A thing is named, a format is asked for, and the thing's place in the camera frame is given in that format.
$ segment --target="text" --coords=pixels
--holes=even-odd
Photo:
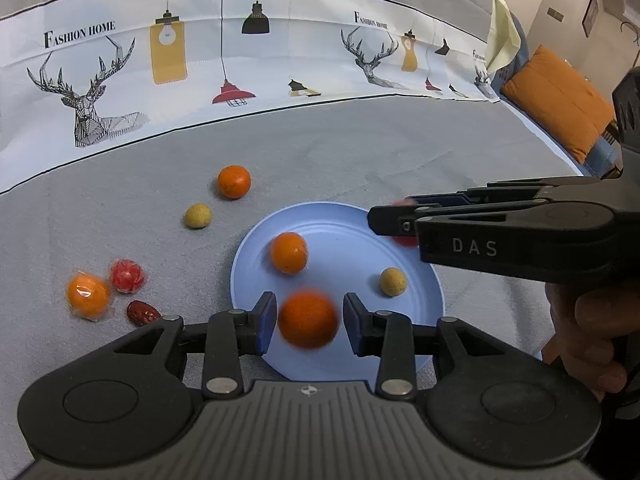
[[[452,238],[453,241],[453,252],[461,253],[463,251],[467,252],[467,254],[477,254],[480,256],[480,247],[478,246],[478,242],[475,240],[471,240],[471,244],[469,245],[468,251],[465,249],[465,244],[462,241],[462,238]],[[497,249],[495,248],[495,242],[493,240],[489,240],[485,245],[483,250],[485,250],[485,256],[496,256],[498,254]]]
[[[44,33],[44,48],[50,48],[52,46],[59,46],[61,44],[69,43],[71,41],[77,41],[81,38],[87,38],[89,36],[95,36],[103,32],[109,32],[116,29],[116,22],[104,22],[90,25],[89,27],[78,28],[78,30],[72,30],[70,32],[64,32],[62,34],[54,34],[53,30],[48,30]]]
[[[371,25],[373,27],[388,28],[386,23],[377,22],[376,20],[370,20],[369,18],[363,18],[357,10],[353,11],[356,23],[362,23],[363,25]]]

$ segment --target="red date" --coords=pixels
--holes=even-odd
[[[127,317],[129,321],[136,326],[143,326],[159,319],[161,316],[160,313],[148,303],[133,300],[127,307]]]

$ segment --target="red candy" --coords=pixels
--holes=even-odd
[[[417,202],[413,198],[405,198],[404,200],[396,200],[392,205],[416,205]],[[394,241],[402,247],[417,247],[417,236],[393,236]]]
[[[118,292],[132,294],[145,284],[145,271],[133,260],[118,260],[111,266],[110,280]]]

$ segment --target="printed backdrop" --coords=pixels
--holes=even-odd
[[[498,101],[484,41],[386,0],[55,0],[1,20],[0,37],[0,192],[256,112],[389,94]]]

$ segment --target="yellow cloth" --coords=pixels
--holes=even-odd
[[[489,74],[507,66],[520,50],[520,35],[504,0],[494,0],[487,37],[486,70]]]

